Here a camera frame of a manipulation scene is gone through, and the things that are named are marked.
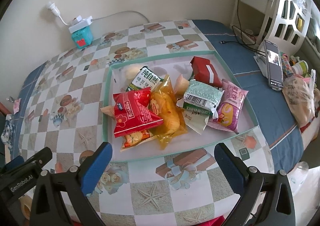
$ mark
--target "red snack bag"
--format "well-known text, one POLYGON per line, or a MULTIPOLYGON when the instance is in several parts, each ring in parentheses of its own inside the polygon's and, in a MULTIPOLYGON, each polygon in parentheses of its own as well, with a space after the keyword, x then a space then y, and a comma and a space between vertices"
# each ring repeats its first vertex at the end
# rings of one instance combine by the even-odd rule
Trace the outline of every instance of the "red snack bag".
POLYGON ((200 81, 213 87, 222 87, 222 82, 209 59, 194 56, 190 63, 196 81, 200 81))
POLYGON ((114 106, 117 121, 114 130, 116 138, 153 128, 163 123, 162 118, 146 108, 150 101, 150 95, 150 87, 113 95, 116 102, 114 106))

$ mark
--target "white plastic bag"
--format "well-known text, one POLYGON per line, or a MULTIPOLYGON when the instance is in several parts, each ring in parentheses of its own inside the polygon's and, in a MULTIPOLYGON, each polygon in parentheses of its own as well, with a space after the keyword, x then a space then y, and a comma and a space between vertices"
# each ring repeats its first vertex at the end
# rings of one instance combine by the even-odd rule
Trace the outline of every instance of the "white plastic bag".
POLYGON ((309 85, 303 79, 295 76, 284 80, 282 92, 300 128, 307 125, 315 116, 313 93, 315 78, 316 71, 312 69, 309 85))
POLYGON ((309 165, 307 162, 300 162, 295 165, 290 173, 288 173, 288 180, 293 196, 299 192, 302 184, 307 178, 308 171, 309 165))

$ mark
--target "pink snack bag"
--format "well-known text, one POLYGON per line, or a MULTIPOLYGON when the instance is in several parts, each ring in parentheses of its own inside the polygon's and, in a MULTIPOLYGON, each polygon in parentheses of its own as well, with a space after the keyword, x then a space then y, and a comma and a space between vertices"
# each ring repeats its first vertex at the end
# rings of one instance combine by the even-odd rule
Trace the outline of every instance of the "pink snack bag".
POLYGON ((222 79, 222 89, 224 93, 217 108, 219 117, 209 120, 208 125, 216 129, 238 133, 238 118, 248 91, 225 79, 222 79))

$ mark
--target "white cable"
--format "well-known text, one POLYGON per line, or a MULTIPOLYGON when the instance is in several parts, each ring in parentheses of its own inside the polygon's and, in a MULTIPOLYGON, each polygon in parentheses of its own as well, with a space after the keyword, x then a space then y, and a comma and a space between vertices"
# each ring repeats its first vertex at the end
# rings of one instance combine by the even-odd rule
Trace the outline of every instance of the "white cable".
POLYGON ((65 25, 69 26, 69 24, 67 24, 67 23, 62 19, 61 15, 58 15, 58 17, 61 19, 61 21, 62 21, 65 25))
POLYGON ((148 19, 145 15, 141 14, 141 13, 140 13, 140 12, 138 12, 138 11, 133 11, 133 10, 126 10, 126 11, 122 11, 122 12, 114 13, 114 14, 111 14, 111 15, 107 15, 107 16, 103 16, 103 17, 95 18, 95 19, 93 19, 93 21, 95 21, 95 20, 99 20, 99 19, 102 19, 102 18, 107 18, 107 17, 109 17, 109 16, 113 16, 113 15, 115 15, 115 14, 126 13, 126 12, 133 12, 133 13, 137 13, 137 14, 141 15, 143 18, 145 18, 145 19, 147 20, 147 22, 148 22, 148 23, 150 22, 150 21, 149 21, 149 19, 148 19))

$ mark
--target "red sticker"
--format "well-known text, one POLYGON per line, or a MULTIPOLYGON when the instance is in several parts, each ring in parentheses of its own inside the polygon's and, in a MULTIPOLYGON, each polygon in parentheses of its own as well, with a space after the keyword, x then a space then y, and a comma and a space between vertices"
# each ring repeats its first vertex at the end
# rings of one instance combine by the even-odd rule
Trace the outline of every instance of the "red sticker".
POLYGON ((79 46, 84 46, 86 45, 85 40, 82 38, 81 40, 76 42, 79 46))

